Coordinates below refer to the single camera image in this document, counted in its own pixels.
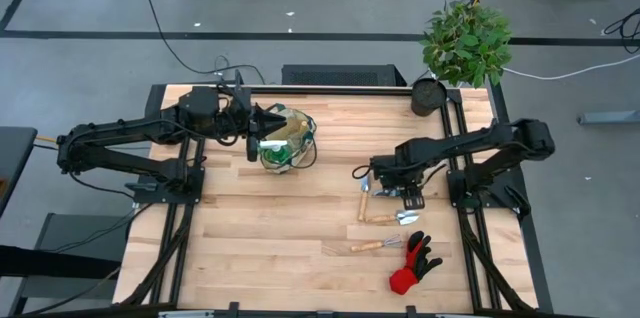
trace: wooden table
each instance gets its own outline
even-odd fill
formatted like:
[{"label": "wooden table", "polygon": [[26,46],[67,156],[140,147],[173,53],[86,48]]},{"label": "wooden table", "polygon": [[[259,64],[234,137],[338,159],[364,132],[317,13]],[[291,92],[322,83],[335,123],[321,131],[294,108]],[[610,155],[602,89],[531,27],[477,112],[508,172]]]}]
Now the wooden table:
[{"label": "wooden table", "polygon": [[[191,88],[167,86],[162,107],[177,103]],[[463,89],[461,95],[468,130],[488,126],[492,113],[487,92]],[[360,184],[351,171],[373,155],[393,154],[396,145],[410,138],[443,138],[440,114],[415,116],[408,96],[272,93],[254,94],[252,100],[263,107],[283,103],[312,116],[318,124],[318,160],[310,169],[273,175],[260,163],[246,160],[242,142],[227,148],[207,141],[204,194],[191,226],[180,308],[226,309],[237,301],[242,310],[404,312],[414,305],[423,313],[472,312],[446,170],[424,188],[426,208],[418,222],[400,227],[356,221]],[[177,153],[178,147],[154,145],[150,154],[166,159]],[[474,158],[480,161],[491,154]],[[398,198],[374,197],[367,215],[402,207]],[[114,302],[128,296],[156,260],[166,210],[158,204],[133,223]],[[521,298],[537,306],[515,214],[500,208],[484,212],[496,265]],[[442,257],[444,263],[404,296],[391,292],[388,282],[404,264],[402,249],[349,249],[398,233],[406,239],[417,230],[432,236],[430,256]],[[483,305],[488,307],[484,272],[477,260],[476,266]],[[172,263],[161,301],[168,296],[171,267]]]}]

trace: red glove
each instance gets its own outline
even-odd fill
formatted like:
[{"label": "red glove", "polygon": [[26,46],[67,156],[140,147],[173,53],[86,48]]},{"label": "red glove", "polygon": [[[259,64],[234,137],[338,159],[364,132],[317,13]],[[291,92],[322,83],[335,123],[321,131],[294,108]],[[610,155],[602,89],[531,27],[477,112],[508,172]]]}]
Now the red glove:
[{"label": "red glove", "polygon": [[403,295],[414,284],[418,284],[422,277],[433,268],[442,264],[442,258],[427,259],[431,248],[427,247],[431,236],[424,236],[424,232],[417,231],[411,235],[407,243],[407,263],[404,268],[397,270],[389,278],[391,290]]}]

